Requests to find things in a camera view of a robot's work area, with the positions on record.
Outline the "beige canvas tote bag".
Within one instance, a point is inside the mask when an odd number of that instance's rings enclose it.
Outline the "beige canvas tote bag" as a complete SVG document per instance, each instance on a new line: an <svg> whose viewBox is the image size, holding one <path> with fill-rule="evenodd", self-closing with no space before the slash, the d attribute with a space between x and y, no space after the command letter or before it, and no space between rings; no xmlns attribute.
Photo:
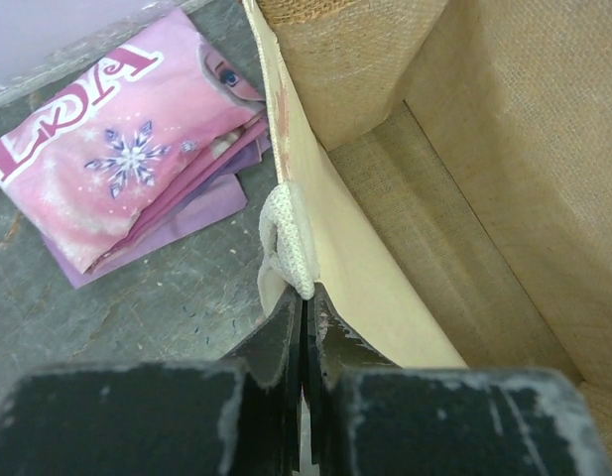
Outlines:
<svg viewBox="0 0 612 476"><path fill-rule="evenodd" d="M247 1L263 309L406 367L554 368L612 455L612 1Z"/></svg>

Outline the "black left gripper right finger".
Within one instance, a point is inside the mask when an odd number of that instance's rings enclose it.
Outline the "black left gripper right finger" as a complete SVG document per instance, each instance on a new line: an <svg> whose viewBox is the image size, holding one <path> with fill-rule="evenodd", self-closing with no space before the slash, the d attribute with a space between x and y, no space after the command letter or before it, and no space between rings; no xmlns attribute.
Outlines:
<svg viewBox="0 0 612 476"><path fill-rule="evenodd" d="M324 475L610 475L584 398L542 368L404 369L317 285L305 315L311 460Z"/></svg>

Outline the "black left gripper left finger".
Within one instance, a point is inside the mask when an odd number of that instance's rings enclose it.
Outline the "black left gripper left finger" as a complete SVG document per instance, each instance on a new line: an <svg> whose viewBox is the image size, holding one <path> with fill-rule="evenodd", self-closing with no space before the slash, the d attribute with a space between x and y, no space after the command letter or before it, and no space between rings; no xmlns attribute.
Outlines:
<svg viewBox="0 0 612 476"><path fill-rule="evenodd" d="M0 409L0 475L290 475L302 301L286 289L215 361L56 365Z"/></svg>

